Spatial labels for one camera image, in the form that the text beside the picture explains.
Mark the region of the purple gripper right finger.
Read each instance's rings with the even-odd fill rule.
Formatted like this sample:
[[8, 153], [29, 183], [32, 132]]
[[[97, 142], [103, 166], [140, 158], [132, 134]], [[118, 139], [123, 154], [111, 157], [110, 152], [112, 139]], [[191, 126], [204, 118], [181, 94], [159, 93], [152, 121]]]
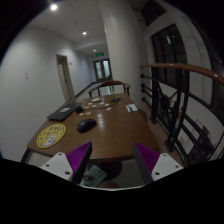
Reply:
[[133, 153], [145, 184], [152, 183], [183, 169], [183, 166], [167, 153], [159, 154], [139, 143], [133, 145]]

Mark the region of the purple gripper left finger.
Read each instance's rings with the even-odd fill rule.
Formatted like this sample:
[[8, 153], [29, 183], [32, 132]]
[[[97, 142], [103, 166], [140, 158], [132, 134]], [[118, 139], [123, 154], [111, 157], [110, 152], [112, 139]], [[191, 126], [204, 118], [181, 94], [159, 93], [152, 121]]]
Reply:
[[41, 168], [56, 176], [79, 184], [92, 154], [92, 143], [87, 142], [68, 153], [58, 152]]

